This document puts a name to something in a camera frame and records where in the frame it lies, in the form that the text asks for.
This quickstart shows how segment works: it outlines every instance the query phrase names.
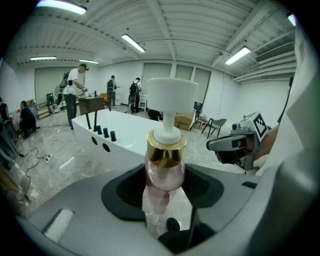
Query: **bottle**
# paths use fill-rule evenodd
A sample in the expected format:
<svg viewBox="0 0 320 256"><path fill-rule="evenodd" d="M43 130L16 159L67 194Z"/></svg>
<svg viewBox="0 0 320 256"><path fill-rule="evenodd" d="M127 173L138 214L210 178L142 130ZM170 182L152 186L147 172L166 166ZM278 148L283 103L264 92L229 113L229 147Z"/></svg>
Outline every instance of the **bottle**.
<svg viewBox="0 0 320 256"><path fill-rule="evenodd" d="M183 155L187 144L174 126L175 116L192 112L198 84L178 78L152 78L146 85L148 107L163 111L162 126L150 131L146 138L146 183L160 191L173 191L185 179Z"/></svg>

